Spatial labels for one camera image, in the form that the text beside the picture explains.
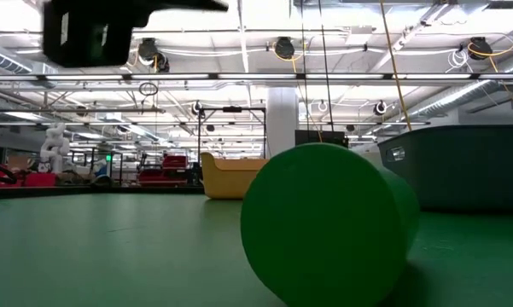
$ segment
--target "green foam cylinder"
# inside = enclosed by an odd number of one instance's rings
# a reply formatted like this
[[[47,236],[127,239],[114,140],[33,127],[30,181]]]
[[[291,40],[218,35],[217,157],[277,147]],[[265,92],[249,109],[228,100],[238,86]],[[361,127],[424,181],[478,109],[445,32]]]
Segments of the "green foam cylinder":
[[[242,205],[254,273],[290,307],[372,306],[393,290],[417,232],[410,186],[357,154],[307,144],[270,160]]]

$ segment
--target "yellow container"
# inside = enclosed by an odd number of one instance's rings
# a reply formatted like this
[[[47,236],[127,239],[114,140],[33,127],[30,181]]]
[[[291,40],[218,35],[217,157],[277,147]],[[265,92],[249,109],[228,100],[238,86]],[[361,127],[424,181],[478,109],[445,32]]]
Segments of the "yellow container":
[[[211,199],[242,200],[268,159],[215,159],[201,154],[205,195]]]

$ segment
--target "white robot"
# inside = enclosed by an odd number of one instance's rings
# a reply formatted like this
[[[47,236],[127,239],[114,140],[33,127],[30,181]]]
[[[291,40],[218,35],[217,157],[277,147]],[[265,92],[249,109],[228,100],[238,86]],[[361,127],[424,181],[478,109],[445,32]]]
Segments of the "white robot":
[[[63,137],[66,125],[63,123],[52,124],[45,131],[45,143],[40,150],[42,163],[38,166],[39,172],[51,171],[55,174],[62,173],[62,157],[70,152],[70,141]]]

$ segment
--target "warehouse floor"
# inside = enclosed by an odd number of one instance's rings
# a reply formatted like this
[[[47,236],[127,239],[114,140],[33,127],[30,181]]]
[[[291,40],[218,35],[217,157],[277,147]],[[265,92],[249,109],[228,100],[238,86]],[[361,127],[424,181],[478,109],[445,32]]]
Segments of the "warehouse floor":
[[[0,200],[0,306],[283,303],[256,278],[241,203],[202,195]],[[423,213],[383,306],[513,306],[513,217]]]

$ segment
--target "ceiling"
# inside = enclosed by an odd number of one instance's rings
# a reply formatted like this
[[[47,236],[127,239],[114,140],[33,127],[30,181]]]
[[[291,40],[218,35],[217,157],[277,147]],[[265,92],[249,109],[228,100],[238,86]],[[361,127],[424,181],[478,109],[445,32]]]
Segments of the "ceiling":
[[[156,39],[160,51],[170,62],[171,72],[174,73],[292,73],[294,69],[296,72],[315,73],[326,72],[326,67],[330,73],[393,71],[392,62],[388,57],[387,35],[382,16],[379,6],[375,3],[327,6],[322,17],[314,7],[306,8],[303,20],[299,8],[293,7],[288,0],[231,0],[228,3],[230,10],[227,13],[180,10],[154,12],[145,28],[134,31],[130,62],[123,67],[64,69],[48,62],[40,52],[40,1],[0,0],[0,47],[4,52],[18,56],[20,61],[43,62],[61,74],[152,73],[152,67],[145,66],[137,58],[137,46],[142,38]],[[242,4],[241,14],[238,3]],[[465,48],[469,39],[476,36],[485,37],[494,52],[512,47],[513,9],[483,10],[481,2],[460,3],[469,4],[431,8],[430,3],[414,4],[405,1],[394,2],[386,7],[392,43],[404,38],[404,42],[397,46],[395,55],[399,72],[455,73],[465,72],[468,67],[475,72],[488,71],[491,69],[489,61],[469,59],[466,61],[467,64],[460,68],[453,67],[452,61],[448,61],[455,52],[453,50],[459,49],[460,46]],[[420,26],[420,19],[430,9],[435,14],[433,22]],[[369,26],[370,33],[356,34],[359,26]],[[305,42],[306,56],[301,56],[294,65],[292,61],[278,59],[272,49],[278,37],[290,37],[298,55],[301,55],[302,44]],[[497,56],[496,61],[501,62],[512,55],[513,50]],[[9,72],[0,68],[0,74],[7,73]],[[118,112],[121,112],[122,108],[141,107],[145,98],[136,90],[136,84],[87,80],[82,84],[56,82],[55,85],[56,87],[50,90],[29,83],[0,82],[1,89],[29,101],[23,104],[24,107],[43,107],[47,96],[48,104],[56,100],[52,104],[52,107],[56,108],[87,106],[117,108]],[[190,111],[195,101],[199,101],[204,107],[265,107],[267,103],[273,103],[267,100],[268,88],[276,86],[265,83],[225,84],[210,80],[187,84],[182,81],[166,81],[159,82],[158,85],[158,95],[147,98],[145,106],[150,107],[154,104],[159,109],[166,110],[166,113],[152,113],[148,109],[145,113],[123,112],[122,120],[195,121],[195,116]],[[83,90],[91,86],[101,86],[109,90]],[[334,84],[327,87],[325,84],[309,83],[307,97],[304,83],[300,82],[299,87],[300,101],[306,100],[311,105],[311,114],[316,120],[326,120],[328,110],[319,111],[318,105],[322,101],[328,104],[329,98],[335,119],[373,120],[373,106],[379,101],[398,107],[390,108],[388,116],[399,113],[399,95],[394,84]],[[444,88],[439,84],[401,87],[407,107],[417,105]],[[73,122],[99,120],[94,114],[80,118],[73,113],[64,119]],[[235,130],[231,127],[217,127],[213,133],[205,131],[204,134],[216,137],[232,133],[238,136],[263,134],[262,126],[250,113],[217,113],[213,120],[252,120],[254,124],[244,125]],[[93,132],[100,132],[104,136],[116,136],[116,140],[123,137],[118,136],[112,127]],[[163,126],[154,129],[153,132],[163,138],[178,135],[187,137],[187,140],[195,140],[181,127]],[[248,146],[252,147],[253,144],[248,142]]]

